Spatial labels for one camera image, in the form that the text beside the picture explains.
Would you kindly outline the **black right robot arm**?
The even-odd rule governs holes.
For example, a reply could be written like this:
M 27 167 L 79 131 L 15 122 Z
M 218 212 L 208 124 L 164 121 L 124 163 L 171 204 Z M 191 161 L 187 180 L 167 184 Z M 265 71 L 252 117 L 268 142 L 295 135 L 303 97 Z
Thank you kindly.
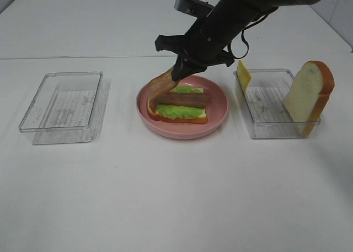
M 184 35 L 163 36 L 155 41 L 156 50 L 177 54 L 172 80 L 178 81 L 209 66 L 230 66 L 232 40 L 264 20 L 280 6 L 311 5 L 320 0 L 220 0 L 215 6 L 201 0 L 176 0 L 175 9 L 196 17 Z

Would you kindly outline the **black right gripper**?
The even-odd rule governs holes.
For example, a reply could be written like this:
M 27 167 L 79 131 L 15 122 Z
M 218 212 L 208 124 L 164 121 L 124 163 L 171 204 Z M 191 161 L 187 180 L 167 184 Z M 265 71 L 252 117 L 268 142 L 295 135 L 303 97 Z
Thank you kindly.
M 208 66 L 225 64 L 229 67 L 234 63 L 231 54 L 223 50 L 226 44 L 203 29 L 207 18 L 196 18 L 184 35 L 159 35 L 156 38 L 154 44 L 157 51 L 166 50 L 178 55 L 172 69 L 173 81 L 204 72 Z

